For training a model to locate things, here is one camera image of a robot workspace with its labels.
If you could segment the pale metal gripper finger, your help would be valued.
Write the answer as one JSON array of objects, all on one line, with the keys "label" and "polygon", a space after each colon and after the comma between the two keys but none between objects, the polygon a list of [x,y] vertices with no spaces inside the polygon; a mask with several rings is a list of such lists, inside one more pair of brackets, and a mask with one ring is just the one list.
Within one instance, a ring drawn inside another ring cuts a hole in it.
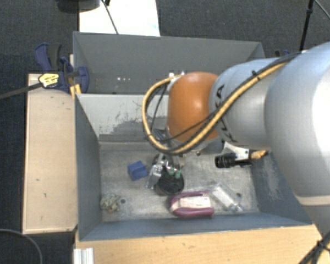
[{"label": "pale metal gripper finger", "polygon": [[154,186],[159,181],[161,175],[162,175],[162,166],[159,164],[154,164],[150,169],[148,180],[145,187],[147,189],[153,189]]}]

